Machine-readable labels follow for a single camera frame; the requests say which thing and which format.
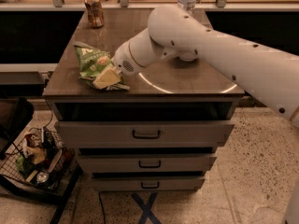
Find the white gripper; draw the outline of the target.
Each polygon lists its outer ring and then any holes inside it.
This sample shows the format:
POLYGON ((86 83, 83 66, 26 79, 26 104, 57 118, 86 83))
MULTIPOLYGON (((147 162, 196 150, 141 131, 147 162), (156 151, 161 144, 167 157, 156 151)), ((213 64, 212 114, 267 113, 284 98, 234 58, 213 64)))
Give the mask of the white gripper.
MULTIPOLYGON (((132 65, 132 57, 129 52, 129 43, 125 42, 115 51, 112 58, 114 65, 119 68, 125 75, 132 75, 135 71, 132 65)), ((103 89, 108 86, 117 84, 121 81, 121 76, 117 70, 110 66, 106 67, 93 81, 93 85, 97 89, 103 89)))

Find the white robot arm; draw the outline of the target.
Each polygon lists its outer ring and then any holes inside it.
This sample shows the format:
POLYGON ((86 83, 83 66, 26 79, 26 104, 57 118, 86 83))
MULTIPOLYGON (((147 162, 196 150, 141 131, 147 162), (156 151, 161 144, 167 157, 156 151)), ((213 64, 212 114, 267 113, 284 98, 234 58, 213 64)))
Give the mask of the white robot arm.
POLYGON ((190 201, 175 194, 158 198, 163 224, 298 224, 298 156, 289 154, 299 127, 299 58, 281 50, 208 30, 173 6, 154 9, 148 37, 166 47, 196 49, 198 56, 275 112, 257 121, 266 158, 227 155, 207 186, 190 201))

